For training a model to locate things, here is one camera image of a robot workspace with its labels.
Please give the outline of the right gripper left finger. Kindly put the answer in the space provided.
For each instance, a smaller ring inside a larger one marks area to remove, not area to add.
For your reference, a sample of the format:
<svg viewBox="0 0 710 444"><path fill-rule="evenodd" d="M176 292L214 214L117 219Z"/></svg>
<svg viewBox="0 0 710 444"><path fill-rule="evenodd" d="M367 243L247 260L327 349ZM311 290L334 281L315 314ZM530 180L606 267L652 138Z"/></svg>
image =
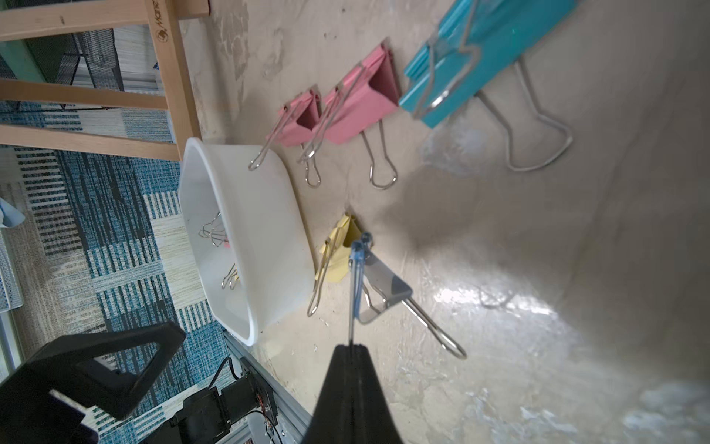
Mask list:
<svg viewBox="0 0 710 444"><path fill-rule="evenodd" d="M351 443L350 364L351 348L338 345L302 443Z"/></svg>

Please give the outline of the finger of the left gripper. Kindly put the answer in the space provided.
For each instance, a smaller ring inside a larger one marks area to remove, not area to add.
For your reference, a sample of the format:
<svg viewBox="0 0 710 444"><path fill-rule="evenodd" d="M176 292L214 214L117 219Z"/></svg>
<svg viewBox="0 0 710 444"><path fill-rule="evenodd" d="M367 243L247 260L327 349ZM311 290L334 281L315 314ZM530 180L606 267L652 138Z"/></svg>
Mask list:
<svg viewBox="0 0 710 444"><path fill-rule="evenodd" d="M2 382L1 441L97 443L98 433L82 423L85 413L51 392L122 420L138 406L185 339L184 330L169 321L53 340ZM155 344L157 351L138 374L113 370L97 360L145 344Z"/></svg>

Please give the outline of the blue binder clip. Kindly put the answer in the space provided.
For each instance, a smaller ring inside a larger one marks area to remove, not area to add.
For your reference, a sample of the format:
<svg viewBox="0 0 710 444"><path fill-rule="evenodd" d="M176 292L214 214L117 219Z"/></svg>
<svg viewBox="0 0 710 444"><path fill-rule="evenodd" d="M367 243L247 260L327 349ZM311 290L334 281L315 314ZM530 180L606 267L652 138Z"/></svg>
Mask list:
<svg viewBox="0 0 710 444"><path fill-rule="evenodd" d="M361 325L371 324L387 310L403 303L444 350L457 359L465 360L468 355L464 348L413 299L412 287L376 256L372 244L370 232L362 233L351 244L348 345L354 344L355 321Z"/></svg>

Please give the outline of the pink binder clip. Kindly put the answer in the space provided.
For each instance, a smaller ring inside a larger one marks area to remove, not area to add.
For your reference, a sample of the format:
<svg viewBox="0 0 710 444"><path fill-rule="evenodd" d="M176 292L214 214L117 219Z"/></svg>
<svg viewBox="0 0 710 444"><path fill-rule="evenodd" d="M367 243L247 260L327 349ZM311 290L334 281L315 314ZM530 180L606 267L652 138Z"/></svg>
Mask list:
<svg viewBox="0 0 710 444"><path fill-rule="evenodd" d="M383 119L399 109L399 97L393 53L383 41L325 96L324 114L298 162L305 164L314 159L325 140L345 144L359 135L370 158L369 183L379 191L390 189L399 173L388 155ZM392 179L385 184L375 181L375 157L365 134L373 125L378 126L383 157L392 172Z"/></svg>
<svg viewBox="0 0 710 444"><path fill-rule="evenodd" d="M259 154L250 162L248 170L260 168L275 142L284 147L299 146L304 151L307 142L314 138L315 127L320 120L320 95L313 88L282 105L277 122L266 136L266 143Z"/></svg>

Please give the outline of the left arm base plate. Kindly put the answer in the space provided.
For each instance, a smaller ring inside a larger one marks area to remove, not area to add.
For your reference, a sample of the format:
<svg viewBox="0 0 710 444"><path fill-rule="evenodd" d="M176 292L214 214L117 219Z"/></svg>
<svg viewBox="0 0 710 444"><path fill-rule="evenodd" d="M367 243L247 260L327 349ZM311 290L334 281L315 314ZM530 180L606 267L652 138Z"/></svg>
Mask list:
<svg viewBox="0 0 710 444"><path fill-rule="evenodd" d="M216 381L222 372L218 369L207 388L190 395L183 401L182 409L143 441L216 443L225 438L236 423L257 414L266 423L271 442L280 443L281 438L275 436L278 409L273 389L246 358L240 358L239 362L240 377L235 373L233 360L227 357L221 366L229 367L234 381L218 388Z"/></svg>

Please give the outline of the white plastic storage box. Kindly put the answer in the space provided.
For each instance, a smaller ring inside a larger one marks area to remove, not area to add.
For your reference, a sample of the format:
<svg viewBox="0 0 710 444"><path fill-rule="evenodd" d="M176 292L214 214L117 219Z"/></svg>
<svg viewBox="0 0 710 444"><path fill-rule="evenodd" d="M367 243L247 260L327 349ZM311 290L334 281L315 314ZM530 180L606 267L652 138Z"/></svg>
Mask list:
<svg viewBox="0 0 710 444"><path fill-rule="evenodd" d="M314 259L288 170L257 145L186 143L179 202L214 318L253 346L265 327L305 307Z"/></svg>

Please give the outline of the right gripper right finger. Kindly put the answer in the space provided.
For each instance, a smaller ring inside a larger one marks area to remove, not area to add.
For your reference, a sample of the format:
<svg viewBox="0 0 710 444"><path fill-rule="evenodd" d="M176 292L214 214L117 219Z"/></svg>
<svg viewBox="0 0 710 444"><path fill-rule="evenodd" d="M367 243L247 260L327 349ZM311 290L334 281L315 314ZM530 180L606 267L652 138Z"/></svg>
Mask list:
<svg viewBox="0 0 710 444"><path fill-rule="evenodd" d="M351 347L351 369L351 442L402 443L365 346Z"/></svg>

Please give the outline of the teal binder clip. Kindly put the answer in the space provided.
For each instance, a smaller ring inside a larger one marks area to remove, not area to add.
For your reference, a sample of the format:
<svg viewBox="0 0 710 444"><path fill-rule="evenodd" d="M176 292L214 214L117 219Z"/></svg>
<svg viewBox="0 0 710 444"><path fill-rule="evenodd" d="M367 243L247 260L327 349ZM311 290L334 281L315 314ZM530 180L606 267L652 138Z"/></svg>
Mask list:
<svg viewBox="0 0 710 444"><path fill-rule="evenodd" d="M399 99L400 107L434 128L475 98L504 132L509 170L527 173L550 166L571 147L573 132L538 107L523 56L577 6L577 2L569 0L454 2L406 66L404 74L409 87ZM527 107L535 119L563 136L563 144L556 153L533 166L514 164L510 126L482 92L508 67L514 68Z"/></svg>

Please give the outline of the yellow binder clip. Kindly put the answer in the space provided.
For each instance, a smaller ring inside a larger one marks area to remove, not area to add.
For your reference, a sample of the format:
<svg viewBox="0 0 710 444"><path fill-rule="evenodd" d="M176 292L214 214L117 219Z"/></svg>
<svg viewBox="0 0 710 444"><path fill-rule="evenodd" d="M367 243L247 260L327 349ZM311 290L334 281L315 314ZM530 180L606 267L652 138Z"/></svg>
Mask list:
<svg viewBox="0 0 710 444"><path fill-rule="evenodd" d="M362 231L355 216L345 213L336 223L321 249L322 257L314 276L314 288L307 309L307 316L313 316L319 306L322 288L326 282L340 282L348 273L351 244L360 240Z"/></svg>

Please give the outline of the small wooden easel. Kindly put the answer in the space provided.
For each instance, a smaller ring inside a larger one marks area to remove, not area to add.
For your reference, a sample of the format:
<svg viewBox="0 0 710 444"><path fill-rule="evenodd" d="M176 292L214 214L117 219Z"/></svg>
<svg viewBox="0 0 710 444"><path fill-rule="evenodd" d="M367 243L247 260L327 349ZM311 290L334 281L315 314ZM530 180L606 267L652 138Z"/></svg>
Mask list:
<svg viewBox="0 0 710 444"><path fill-rule="evenodd" d="M207 1L4 1L1 4L1 99L22 103L86 105L92 110L166 111L173 142L147 142L86 132L4 124L3 145L181 160L201 128L179 24L206 17ZM155 50L163 94L127 92L114 30L145 25Z"/></svg>

